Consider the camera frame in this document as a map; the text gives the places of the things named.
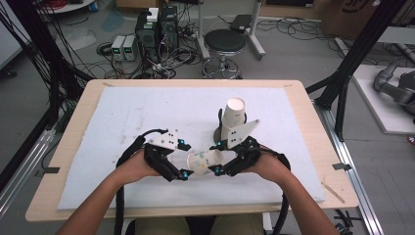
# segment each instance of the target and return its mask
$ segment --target stool seat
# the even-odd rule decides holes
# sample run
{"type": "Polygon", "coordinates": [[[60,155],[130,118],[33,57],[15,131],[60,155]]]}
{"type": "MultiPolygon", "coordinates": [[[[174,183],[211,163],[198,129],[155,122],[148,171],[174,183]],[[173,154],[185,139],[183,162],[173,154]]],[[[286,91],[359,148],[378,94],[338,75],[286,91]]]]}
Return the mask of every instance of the stool seat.
{"type": "Polygon", "coordinates": [[[235,53],[244,49],[245,38],[233,30],[217,29],[205,35],[205,45],[218,53],[235,53]]]}

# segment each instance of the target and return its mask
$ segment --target person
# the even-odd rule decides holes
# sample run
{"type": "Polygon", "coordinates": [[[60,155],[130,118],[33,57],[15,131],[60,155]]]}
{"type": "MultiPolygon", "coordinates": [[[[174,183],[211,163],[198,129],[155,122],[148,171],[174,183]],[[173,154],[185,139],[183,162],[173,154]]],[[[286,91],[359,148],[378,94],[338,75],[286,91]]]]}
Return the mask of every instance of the person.
{"type": "MultiPolygon", "coordinates": [[[[245,172],[257,173],[262,178],[272,181],[281,187],[290,202],[301,234],[339,234],[330,219],[311,198],[299,180],[276,157],[262,152],[257,163],[245,170],[245,172]]],[[[144,160],[144,150],[140,150],[131,156],[127,162],[111,172],[98,185],[64,223],[57,234],[96,234],[116,191],[125,184],[148,176],[159,176],[159,174],[147,165],[144,160]]],[[[165,234],[172,233],[166,229],[165,234]]]]}

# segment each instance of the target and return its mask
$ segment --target paper cup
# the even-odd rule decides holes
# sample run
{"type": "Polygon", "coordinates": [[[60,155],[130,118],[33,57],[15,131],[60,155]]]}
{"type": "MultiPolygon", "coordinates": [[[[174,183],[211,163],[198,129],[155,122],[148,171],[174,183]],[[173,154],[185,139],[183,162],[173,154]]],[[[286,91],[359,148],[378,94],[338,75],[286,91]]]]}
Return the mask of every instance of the paper cup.
{"type": "Polygon", "coordinates": [[[187,157],[187,166],[190,170],[195,171],[195,175],[204,175],[212,173],[208,168],[209,166],[223,165],[223,161],[223,155],[220,151],[210,150],[199,154],[189,154],[187,157]]]}
{"type": "Polygon", "coordinates": [[[229,128],[243,124],[245,121],[245,102],[243,99],[234,97],[226,103],[222,123],[229,128]]]}

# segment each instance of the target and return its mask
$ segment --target table surface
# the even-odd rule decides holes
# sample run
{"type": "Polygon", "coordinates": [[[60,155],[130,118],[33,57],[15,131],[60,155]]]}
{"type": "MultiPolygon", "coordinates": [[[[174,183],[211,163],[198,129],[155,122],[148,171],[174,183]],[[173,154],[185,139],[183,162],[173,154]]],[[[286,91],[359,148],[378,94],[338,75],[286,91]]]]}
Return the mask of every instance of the table surface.
{"type": "MultiPolygon", "coordinates": [[[[68,127],[49,167],[59,167],[57,174],[45,174],[27,210],[28,221],[67,219],[73,210],[57,210],[65,187],[71,161],[105,87],[276,87],[284,88],[296,116],[303,140],[321,181],[326,201],[323,209],[354,208],[357,196],[343,170],[332,165],[340,162],[327,133],[312,106],[304,87],[296,80],[92,80],[88,83],[70,119],[68,127]]],[[[125,217],[202,215],[246,212],[275,212],[278,204],[229,205],[215,207],[126,209],[125,217]]],[[[115,217],[109,209],[105,217],[115,217]]]]}

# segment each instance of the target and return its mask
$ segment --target white paper sheet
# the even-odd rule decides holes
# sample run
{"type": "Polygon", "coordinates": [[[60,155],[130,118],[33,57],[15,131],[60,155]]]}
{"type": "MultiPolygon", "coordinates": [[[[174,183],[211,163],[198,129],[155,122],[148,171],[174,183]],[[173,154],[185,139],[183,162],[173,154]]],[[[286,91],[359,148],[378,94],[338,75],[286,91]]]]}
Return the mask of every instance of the white paper sheet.
{"type": "MultiPolygon", "coordinates": [[[[189,153],[207,150],[214,145],[212,136],[218,127],[218,111],[224,110],[226,101],[232,97],[244,99],[248,121],[260,119],[252,137],[260,144],[284,153],[291,162],[293,173],[314,200],[324,201],[320,181],[284,89],[107,87],[73,158],[58,209],[77,208],[114,170],[116,161],[134,139],[150,129],[178,129],[179,138],[192,146],[189,153]]],[[[169,159],[176,167],[187,168],[189,153],[176,151],[169,159]]],[[[253,173],[235,177],[191,175],[185,182],[147,177],[125,186],[125,206],[281,203],[281,195],[276,184],[253,173]]]]}

